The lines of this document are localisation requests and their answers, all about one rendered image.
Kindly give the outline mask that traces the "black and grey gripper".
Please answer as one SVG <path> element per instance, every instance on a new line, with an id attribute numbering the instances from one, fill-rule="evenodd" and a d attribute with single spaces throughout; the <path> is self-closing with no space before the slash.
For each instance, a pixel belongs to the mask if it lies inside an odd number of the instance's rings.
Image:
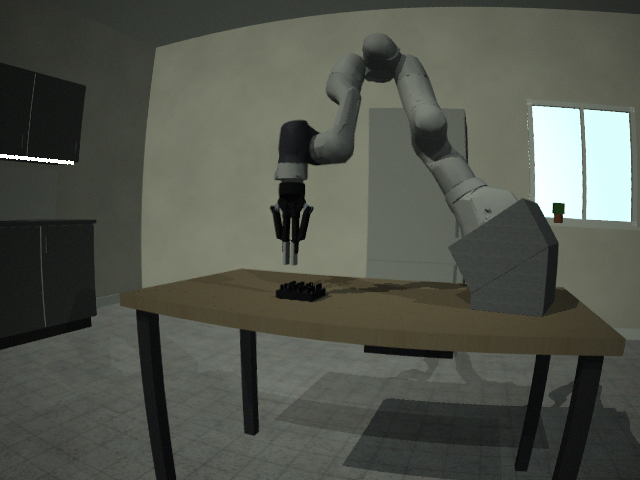
<path id="1" fill-rule="evenodd" d="M 303 209 L 304 207 L 304 209 Z M 280 215 L 282 210 L 283 228 Z M 290 264 L 290 219 L 292 218 L 291 265 L 298 263 L 299 241 L 304 240 L 313 207 L 306 204 L 305 183 L 282 182 L 279 184 L 278 203 L 270 206 L 273 213 L 277 239 L 283 242 L 283 265 Z M 303 216 L 299 230 L 300 212 Z M 280 235 L 279 235 L 280 233 Z M 285 237 L 286 236 L 286 237 Z"/>

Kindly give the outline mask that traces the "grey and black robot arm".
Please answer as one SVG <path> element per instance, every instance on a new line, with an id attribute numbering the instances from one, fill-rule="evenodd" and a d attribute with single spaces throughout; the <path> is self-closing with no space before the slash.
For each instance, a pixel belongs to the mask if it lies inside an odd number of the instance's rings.
<path id="1" fill-rule="evenodd" d="M 417 57 L 401 54 L 392 39 L 381 33 L 367 36 L 362 51 L 363 56 L 343 54 L 331 70 L 326 93 L 340 105 L 330 130 L 319 133 L 305 120 L 283 124 L 274 180 L 303 183 L 308 179 L 308 164 L 346 163 L 354 152 L 364 79 L 385 83 L 394 78 L 412 128 L 411 145 L 445 195 L 462 237 L 518 201 L 509 190 L 490 187 L 484 179 L 474 178 L 465 158 L 452 148 L 445 137 L 446 117 Z"/>

